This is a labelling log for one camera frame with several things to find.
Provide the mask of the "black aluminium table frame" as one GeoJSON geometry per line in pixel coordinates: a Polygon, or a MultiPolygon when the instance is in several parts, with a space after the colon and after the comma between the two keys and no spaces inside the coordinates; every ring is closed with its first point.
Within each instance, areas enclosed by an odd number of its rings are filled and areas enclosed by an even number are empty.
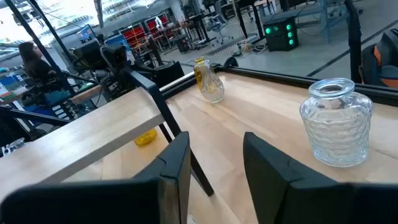
{"type": "MultiPolygon", "coordinates": [[[[259,70],[241,68],[238,66],[236,57],[227,58],[224,64],[214,63],[213,68],[215,69],[215,72],[227,72],[242,77],[249,77],[252,79],[264,80],[299,88],[308,88],[310,85],[318,81],[318,79],[311,77],[262,72],[259,70]]],[[[195,76],[189,75],[188,78],[185,78],[182,81],[177,81],[176,84],[171,84],[170,87],[163,86],[160,92],[165,99],[168,99],[196,84],[197,81],[195,76]]],[[[374,103],[398,107],[398,90],[359,83],[355,84],[354,90],[355,92],[366,95],[374,103]]]]}

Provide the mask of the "person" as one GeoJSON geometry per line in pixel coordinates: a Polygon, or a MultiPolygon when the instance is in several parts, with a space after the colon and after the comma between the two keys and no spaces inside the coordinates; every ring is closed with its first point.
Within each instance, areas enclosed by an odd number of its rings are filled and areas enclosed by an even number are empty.
{"type": "Polygon", "coordinates": [[[63,88],[62,81],[55,70],[46,61],[42,60],[43,54],[37,46],[32,42],[24,42],[19,44],[18,48],[25,71],[36,87],[44,92],[63,88]]]}

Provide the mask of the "orange and black shop vacuum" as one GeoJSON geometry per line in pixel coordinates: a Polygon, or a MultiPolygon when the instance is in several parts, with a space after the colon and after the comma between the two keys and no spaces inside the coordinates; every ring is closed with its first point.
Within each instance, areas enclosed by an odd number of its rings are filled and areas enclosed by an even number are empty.
{"type": "Polygon", "coordinates": [[[362,50],[359,73],[364,84],[398,89],[398,29],[387,30],[362,50]]]}

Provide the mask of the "clear teardrop ribbed glass vase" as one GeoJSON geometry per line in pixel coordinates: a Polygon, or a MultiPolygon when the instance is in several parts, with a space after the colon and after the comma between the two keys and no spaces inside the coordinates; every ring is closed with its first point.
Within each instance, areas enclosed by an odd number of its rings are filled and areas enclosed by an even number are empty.
{"type": "Polygon", "coordinates": [[[209,60],[201,66],[201,93],[210,103],[218,103],[224,97],[223,82],[215,75],[209,60]]]}

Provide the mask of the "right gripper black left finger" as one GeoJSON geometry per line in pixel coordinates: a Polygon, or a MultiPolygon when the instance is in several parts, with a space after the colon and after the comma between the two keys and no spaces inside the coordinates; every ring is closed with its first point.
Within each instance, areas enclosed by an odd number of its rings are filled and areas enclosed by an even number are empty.
{"type": "Polygon", "coordinates": [[[36,184],[0,204],[0,224],[187,224],[190,138],[181,132],[130,179],[36,184]]]}

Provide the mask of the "clear honeycomb glass jar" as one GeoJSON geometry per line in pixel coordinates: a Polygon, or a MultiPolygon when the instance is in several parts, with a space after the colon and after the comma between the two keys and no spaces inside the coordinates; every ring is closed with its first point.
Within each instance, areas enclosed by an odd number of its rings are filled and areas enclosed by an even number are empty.
{"type": "Polygon", "coordinates": [[[333,167],[351,167],[369,152],[373,102],[347,78],[329,78],[308,88],[300,115],[314,156],[333,167]]]}

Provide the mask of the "red storage bin rack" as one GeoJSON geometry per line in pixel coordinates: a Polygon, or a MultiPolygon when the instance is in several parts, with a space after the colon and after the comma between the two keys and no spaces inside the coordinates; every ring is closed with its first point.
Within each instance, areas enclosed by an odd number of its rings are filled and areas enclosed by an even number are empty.
{"type": "Polygon", "coordinates": [[[169,18],[165,13],[146,19],[144,24],[154,39],[158,37],[170,38],[173,36],[173,24],[169,21],[169,18]]]}
{"type": "Polygon", "coordinates": [[[120,33],[124,36],[130,47],[137,47],[146,43],[146,33],[141,25],[129,26],[122,29],[120,33]]]}

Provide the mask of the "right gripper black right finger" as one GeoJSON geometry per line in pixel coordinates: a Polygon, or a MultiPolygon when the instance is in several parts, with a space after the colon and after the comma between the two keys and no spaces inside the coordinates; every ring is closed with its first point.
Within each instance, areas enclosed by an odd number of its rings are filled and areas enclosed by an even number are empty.
{"type": "Polygon", "coordinates": [[[398,224],[398,184],[337,182],[252,132],[243,157],[259,224],[398,224]]]}

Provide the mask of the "computer monitor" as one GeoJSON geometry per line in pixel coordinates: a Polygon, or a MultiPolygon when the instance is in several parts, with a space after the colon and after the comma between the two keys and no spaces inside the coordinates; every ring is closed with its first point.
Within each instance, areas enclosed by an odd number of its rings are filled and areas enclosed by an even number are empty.
{"type": "Polygon", "coordinates": [[[76,35],[82,44],[96,39],[96,35],[89,24],[85,25],[76,35]]]}

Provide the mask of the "black computer tower green lights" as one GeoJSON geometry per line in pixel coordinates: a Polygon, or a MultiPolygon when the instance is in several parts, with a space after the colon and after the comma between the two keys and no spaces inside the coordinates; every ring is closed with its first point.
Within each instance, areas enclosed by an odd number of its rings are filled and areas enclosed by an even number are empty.
{"type": "Polygon", "coordinates": [[[270,52],[290,51],[299,46],[295,17],[266,22],[263,28],[270,52]]]}

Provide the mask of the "yellow glass bottle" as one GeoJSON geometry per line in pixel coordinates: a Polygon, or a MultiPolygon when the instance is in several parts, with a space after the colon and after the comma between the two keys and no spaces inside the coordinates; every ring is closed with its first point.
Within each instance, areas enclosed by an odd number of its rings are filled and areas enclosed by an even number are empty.
{"type": "Polygon", "coordinates": [[[194,62],[195,62],[195,66],[194,66],[193,69],[194,69],[194,73],[195,73],[195,78],[196,78],[196,81],[197,81],[198,88],[201,90],[202,89],[202,84],[201,84],[202,72],[201,72],[201,68],[204,66],[205,59],[204,59],[204,57],[198,57],[198,58],[196,58],[194,60],[194,62]]]}

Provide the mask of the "yellow ribbed glass jar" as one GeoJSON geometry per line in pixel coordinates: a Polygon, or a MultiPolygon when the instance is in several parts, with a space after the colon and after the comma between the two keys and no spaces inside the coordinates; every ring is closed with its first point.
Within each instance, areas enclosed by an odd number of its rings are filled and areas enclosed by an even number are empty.
{"type": "Polygon", "coordinates": [[[145,146],[153,142],[157,137],[156,129],[152,128],[139,137],[135,138],[134,142],[137,146],[145,146]]]}

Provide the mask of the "light wooden table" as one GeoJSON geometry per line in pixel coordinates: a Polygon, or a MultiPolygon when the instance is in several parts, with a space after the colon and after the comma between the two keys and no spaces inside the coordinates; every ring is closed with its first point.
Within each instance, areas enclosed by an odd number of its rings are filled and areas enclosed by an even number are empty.
{"type": "Polygon", "coordinates": [[[136,89],[0,158],[0,201],[27,185],[59,183],[161,124],[180,134],[157,85],[123,73],[136,89]]]}

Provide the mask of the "grey office chair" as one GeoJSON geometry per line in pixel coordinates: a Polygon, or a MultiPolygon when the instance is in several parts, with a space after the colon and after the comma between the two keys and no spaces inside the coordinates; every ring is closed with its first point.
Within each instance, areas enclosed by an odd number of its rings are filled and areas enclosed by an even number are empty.
{"type": "Polygon", "coordinates": [[[230,35],[224,35],[222,30],[226,27],[226,21],[223,19],[221,14],[209,17],[207,31],[213,31],[219,34],[216,38],[216,42],[223,45],[227,40],[233,40],[234,37],[230,35]]]}

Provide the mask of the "black metal upright post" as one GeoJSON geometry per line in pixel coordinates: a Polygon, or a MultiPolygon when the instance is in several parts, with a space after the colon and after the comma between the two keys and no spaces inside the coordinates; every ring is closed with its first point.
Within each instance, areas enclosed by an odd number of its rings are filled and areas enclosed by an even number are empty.
{"type": "Polygon", "coordinates": [[[359,72],[361,65],[361,26],[358,12],[352,0],[345,0],[348,17],[348,45],[350,56],[351,79],[355,83],[362,83],[363,79],[359,72]]]}
{"type": "Polygon", "coordinates": [[[71,95],[75,95],[75,91],[72,86],[69,84],[67,80],[67,76],[64,75],[60,69],[60,67],[55,63],[51,55],[47,52],[46,48],[41,43],[40,39],[36,36],[34,31],[31,29],[28,22],[23,18],[22,14],[19,12],[15,4],[12,0],[5,0],[7,6],[13,12],[13,14],[18,18],[19,22],[21,23],[22,27],[26,30],[26,32],[32,37],[32,40],[38,46],[39,50],[44,54],[44,57],[47,59],[48,63],[52,66],[55,70],[57,76],[62,80],[63,87],[70,92],[71,95]]]}

